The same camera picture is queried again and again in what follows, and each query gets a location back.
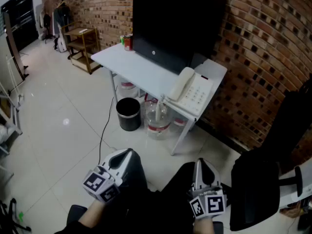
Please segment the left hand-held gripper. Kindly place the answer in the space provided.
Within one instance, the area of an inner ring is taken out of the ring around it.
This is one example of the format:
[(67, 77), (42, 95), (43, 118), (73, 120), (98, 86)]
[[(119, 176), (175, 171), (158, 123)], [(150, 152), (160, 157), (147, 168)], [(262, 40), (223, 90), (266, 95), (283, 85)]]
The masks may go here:
[(111, 202), (120, 194), (119, 187), (123, 183), (122, 177), (127, 172), (132, 155), (131, 148), (111, 152), (101, 165), (89, 171), (83, 180), (83, 188), (98, 201)]

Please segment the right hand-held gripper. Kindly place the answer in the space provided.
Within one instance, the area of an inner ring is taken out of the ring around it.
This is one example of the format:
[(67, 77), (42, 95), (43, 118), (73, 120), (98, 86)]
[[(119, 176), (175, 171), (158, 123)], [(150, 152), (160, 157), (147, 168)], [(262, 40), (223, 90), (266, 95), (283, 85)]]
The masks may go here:
[(212, 218), (225, 213), (226, 195), (219, 185), (219, 172), (210, 162), (199, 158), (194, 170), (194, 187), (197, 190), (193, 191), (193, 199), (189, 202), (195, 219)]

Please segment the white telephone handset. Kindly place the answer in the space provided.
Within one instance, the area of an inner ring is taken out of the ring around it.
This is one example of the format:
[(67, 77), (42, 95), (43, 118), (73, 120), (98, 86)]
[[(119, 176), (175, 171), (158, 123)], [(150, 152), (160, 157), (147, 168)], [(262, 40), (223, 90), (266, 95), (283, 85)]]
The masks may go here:
[(170, 93), (167, 95), (167, 98), (173, 101), (177, 101), (184, 91), (185, 86), (194, 74), (194, 69), (190, 67), (185, 67), (179, 74), (174, 86), (172, 87)]

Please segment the person's left forearm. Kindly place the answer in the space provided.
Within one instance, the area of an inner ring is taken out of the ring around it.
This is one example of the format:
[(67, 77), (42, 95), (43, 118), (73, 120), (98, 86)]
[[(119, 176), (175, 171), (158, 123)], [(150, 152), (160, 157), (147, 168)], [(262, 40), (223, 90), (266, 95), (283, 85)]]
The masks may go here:
[(88, 228), (95, 227), (102, 218), (105, 206), (105, 203), (95, 199), (87, 211), (79, 219), (79, 223)]

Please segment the person's right leg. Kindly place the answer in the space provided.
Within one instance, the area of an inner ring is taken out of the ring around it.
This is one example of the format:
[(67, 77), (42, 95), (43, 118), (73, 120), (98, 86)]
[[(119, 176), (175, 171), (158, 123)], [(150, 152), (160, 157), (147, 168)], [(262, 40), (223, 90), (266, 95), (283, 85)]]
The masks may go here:
[(194, 162), (183, 164), (160, 192), (159, 220), (168, 234), (192, 234), (194, 214), (190, 206)]

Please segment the person's leg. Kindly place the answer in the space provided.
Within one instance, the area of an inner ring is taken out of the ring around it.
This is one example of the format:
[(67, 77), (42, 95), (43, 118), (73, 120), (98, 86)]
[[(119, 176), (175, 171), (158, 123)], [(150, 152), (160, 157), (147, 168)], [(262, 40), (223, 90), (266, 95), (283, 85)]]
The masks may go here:
[(120, 194), (111, 202), (105, 203), (104, 219), (110, 221), (111, 234), (136, 234), (139, 221), (144, 214), (139, 212), (143, 197), (148, 196), (146, 176), (139, 154), (133, 150), (132, 159), (120, 185)]
[(192, 234), (194, 214), (190, 206), (194, 162), (183, 164), (160, 192), (159, 220), (168, 234)]

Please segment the black trash bin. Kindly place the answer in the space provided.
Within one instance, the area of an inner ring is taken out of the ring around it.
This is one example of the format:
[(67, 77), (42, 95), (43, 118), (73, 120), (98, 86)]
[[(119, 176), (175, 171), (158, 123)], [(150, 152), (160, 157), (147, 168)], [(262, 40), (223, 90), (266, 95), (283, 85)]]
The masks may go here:
[(120, 127), (128, 132), (135, 131), (141, 126), (140, 103), (131, 97), (118, 101), (116, 111)]

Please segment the black office chair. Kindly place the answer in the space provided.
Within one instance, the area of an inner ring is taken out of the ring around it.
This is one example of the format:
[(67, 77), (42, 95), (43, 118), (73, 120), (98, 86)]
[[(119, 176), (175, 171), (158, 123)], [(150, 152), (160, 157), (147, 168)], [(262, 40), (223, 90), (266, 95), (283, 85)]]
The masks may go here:
[(295, 185), (297, 195), (301, 196), (301, 169), (297, 166), (294, 171), (295, 176), (279, 179), (276, 161), (266, 158), (259, 149), (243, 153), (231, 171), (230, 230), (250, 228), (277, 213), (281, 186)]

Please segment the black draped cloth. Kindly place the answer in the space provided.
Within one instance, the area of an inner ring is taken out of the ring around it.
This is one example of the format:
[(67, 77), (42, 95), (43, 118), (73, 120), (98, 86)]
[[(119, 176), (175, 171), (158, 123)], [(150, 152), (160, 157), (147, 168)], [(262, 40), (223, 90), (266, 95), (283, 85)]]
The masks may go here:
[(280, 162), (285, 170), (312, 158), (312, 73), (298, 91), (286, 94), (262, 145), (247, 154)]

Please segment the red drink can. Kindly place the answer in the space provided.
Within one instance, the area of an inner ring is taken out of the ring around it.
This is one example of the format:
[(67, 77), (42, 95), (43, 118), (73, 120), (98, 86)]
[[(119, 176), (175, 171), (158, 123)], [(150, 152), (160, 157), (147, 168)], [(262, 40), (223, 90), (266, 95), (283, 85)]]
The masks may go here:
[(126, 51), (132, 51), (133, 50), (133, 35), (128, 34), (123, 37), (123, 42), (124, 42), (124, 49)]

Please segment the wooden shelf cart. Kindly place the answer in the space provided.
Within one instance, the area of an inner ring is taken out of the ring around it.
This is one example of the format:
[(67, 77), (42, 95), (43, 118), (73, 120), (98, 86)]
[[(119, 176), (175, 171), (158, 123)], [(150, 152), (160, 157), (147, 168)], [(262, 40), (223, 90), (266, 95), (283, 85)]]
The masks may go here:
[(70, 53), (71, 63), (91, 75), (100, 68), (100, 64), (91, 59), (93, 54), (100, 51), (98, 31), (96, 28), (87, 28), (86, 32), (79, 33), (82, 29), (85, 27), (77, 21), (62, 27), (61, 32)]

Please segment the white bag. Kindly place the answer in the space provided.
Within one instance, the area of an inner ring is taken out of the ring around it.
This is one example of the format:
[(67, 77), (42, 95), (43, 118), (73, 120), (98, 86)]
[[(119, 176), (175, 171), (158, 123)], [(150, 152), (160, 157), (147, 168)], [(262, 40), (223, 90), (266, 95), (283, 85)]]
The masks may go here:
[(59, 34), (59, 36), (54, 39), (54, 50), (60, 53), (64, 53), (67, 51), (66, 43), (62, 34)]

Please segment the large black monitor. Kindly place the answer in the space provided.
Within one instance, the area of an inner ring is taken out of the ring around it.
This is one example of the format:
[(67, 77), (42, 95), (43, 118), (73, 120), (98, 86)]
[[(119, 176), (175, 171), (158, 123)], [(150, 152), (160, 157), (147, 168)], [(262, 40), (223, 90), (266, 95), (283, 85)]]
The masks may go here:
[(226, 0), (133, 0), (133, 50), (179, 74), (211, 58)]

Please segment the brown leaning board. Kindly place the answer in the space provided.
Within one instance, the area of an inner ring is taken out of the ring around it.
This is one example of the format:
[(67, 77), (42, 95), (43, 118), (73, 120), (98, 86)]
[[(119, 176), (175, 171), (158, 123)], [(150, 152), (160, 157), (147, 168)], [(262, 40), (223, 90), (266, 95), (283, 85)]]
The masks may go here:
[(10, 24), (9, 14), (7, 12), (3, 12), (2, 14), (4, 17), (5, 32), (6, 32), (7, 37), (8, 37), (8, 45), (9, 45), (11, 55), (14, 59), (14, 63), (17, 67), (17, 70), (18, 70), (22, 80), (25, 81), (25, 78), (28, 76), (28, 74), (25, 75), (25, 68), (24, 68), (22, 60), (20, 58), (20, 53), (18, 52), (18, 49), (17, 49), (16, 44), (15, 44), (15, 40), (13, 37), (13, 31), (12, 31), (12, 27)]

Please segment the black glass door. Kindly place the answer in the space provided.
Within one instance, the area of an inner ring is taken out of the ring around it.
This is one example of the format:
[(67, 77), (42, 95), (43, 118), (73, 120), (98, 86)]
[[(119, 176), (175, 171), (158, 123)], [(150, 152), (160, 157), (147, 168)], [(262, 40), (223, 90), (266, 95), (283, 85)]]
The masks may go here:
[(38, 39), (33, 0), (9, 0), (1, 6), (7, 12), (18, 51)]

